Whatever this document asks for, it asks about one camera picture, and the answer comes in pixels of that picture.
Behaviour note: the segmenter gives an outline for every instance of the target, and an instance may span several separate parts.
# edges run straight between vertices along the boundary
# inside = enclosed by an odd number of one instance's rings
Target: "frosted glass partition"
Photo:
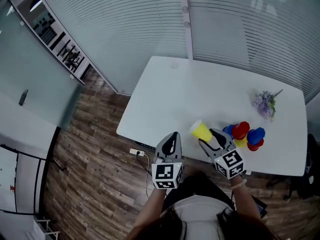
[[[10,4],[0,9],[0,92],[15,103],[65,129],[83,85],[33,36]]]
[[[320,0],[189,0],[196,60],[320,86]]]
[[[45,0],[120,93],[132,94],[151,56],[187,58],[181,0]]]

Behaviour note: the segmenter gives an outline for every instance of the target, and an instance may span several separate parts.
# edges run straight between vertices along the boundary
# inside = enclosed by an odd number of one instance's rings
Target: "horizontal blind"
[[[320,0],[189,0],[196,60],[320,86]]]
[[[187,58],[181,0],[46,0],[69,34],[121,93],[151,56]]]

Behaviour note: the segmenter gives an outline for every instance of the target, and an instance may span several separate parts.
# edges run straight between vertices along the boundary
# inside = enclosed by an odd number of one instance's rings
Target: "white table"
[[[277,93],[273,122],[252,107],[256,92]],[[210,162],[198,140],[188,133],[202,119],[210,128],[247,121],[263,127],[264,145],[242,148],[245,169],[302,176],[307,153],[307,117],[301,90],[250,71],[203,61],[153,56],[125,109],[117,133],[156,147],[168,134],[181,135],[182,155]]]

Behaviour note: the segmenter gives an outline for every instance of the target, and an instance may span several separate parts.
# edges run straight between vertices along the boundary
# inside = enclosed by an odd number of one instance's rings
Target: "bracelet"
[[[239,184],[237,184],[237,185],[235,185],[235,186],[232,186],[232,187],[231,187],[231,190],[235,190],[235,189],[237,189],[237,188],[240,188],[241,186],[243,186],[243,185],[246,184],[246,183],[247,183],[247,179],[245,178],[245,179],[243,179],[242,182],[240,182]]]

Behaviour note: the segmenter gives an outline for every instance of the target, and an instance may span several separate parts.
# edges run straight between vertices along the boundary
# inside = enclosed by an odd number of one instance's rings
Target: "black pants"
[[[218,199],[229,205],[232,209],[235,208],[231,199],[216,184],[208,179],[204,173],[199,173],[195,176],[187,177],[179,184],[178,188],[171,190],[164,200],[162,211],[176,202],[193,195]]]

